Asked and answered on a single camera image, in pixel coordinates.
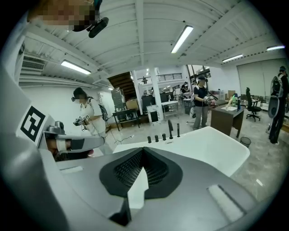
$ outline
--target white ceiling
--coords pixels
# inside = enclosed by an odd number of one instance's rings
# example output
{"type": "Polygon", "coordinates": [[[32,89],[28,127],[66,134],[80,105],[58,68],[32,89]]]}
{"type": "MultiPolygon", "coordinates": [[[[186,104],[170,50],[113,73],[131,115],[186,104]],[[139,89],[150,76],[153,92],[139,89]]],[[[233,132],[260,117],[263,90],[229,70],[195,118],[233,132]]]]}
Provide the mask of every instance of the white ceiling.
{"type": "Polygon", "coordinates": [[[224,65],[253,60],[252,56],[284,57],[280,51],[265,52],[279,41],[246,1],[105,0],[101,17],[108,17],[109,24],[93,39],[87,31],[68,32],[36,20],[28,27],[25,52],[45,61],[42,76],[100,87],[109,84],[108,77],[149,66],[221,66],[223,59],[241,53],[249,57],[224,65]],[[172,44],[185,25],[194,30],[180,50],[171,54],[172,44]],[[63,67],[63,60],[92,74],[86,76],[63,67]]]}

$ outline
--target staircase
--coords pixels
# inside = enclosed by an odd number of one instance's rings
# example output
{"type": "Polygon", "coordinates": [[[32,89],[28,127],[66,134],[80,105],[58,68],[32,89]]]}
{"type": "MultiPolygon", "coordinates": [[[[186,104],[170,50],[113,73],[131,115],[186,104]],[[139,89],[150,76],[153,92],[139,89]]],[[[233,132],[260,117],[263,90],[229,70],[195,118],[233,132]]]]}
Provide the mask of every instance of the staircase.
{"type": "Polygon", "coordinates": [[[129,72],[110,77],[108,80],[114,88],[120,88],[123,90],[126,101],[136,98],[134,82],[132,81],[129,72]]]}

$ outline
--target jeans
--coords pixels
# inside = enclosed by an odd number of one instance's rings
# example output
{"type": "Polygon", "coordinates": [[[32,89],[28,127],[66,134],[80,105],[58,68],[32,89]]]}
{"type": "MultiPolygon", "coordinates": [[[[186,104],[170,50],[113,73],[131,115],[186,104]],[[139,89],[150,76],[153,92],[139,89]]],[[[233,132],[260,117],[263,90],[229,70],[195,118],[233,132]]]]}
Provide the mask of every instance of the jeans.
{"type": "Polygon", "coordinates": [[[193,126],[193,129],[199,129],[200,118],[202,117],[202,128],[206,127],[207,118],[208,118],[208,106],[195,106],[196,120],[193,126]]]}

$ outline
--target cardboard box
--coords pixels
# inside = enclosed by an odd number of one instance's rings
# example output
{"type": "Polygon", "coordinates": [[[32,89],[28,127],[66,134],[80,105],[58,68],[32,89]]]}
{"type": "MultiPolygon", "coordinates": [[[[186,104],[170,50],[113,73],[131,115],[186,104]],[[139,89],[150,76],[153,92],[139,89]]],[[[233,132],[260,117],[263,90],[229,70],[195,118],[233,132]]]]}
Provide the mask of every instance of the cardboard box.
{"type": "Polygon", "coordinates": [[[129,100],[126,102],[127,109],[136,109],[139,110],[139,105],[137,103],[137,99],[129,100]]]}
{"type": "Polygon", "coordinates": [[[236,91],[228,90],[228,99],[231,99],[231,97],[236,93],[236,91]]]}

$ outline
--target black office chair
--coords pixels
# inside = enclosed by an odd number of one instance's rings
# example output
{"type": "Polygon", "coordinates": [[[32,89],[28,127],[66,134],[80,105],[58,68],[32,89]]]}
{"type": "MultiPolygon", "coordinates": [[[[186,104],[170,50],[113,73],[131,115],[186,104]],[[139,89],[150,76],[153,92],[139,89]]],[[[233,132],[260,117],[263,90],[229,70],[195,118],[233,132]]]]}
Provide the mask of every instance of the black office chair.
{"type": "Polygon", "coordinates": [[[255,122],[256,122],[256,118],[258,118],[260,121],[260,117],[256,116],[256,113],[260,112],[261,108],[256,106],[257,102],[252,102],[249,88],[246,89],[246,96],[247,96],[247,101],[248,101],[247,109],[248,109],[248,111],[252,112],[252,114],[249,114],[246,116],[246,119],[248,119],[249,117],[253,117],[255,122]]]}

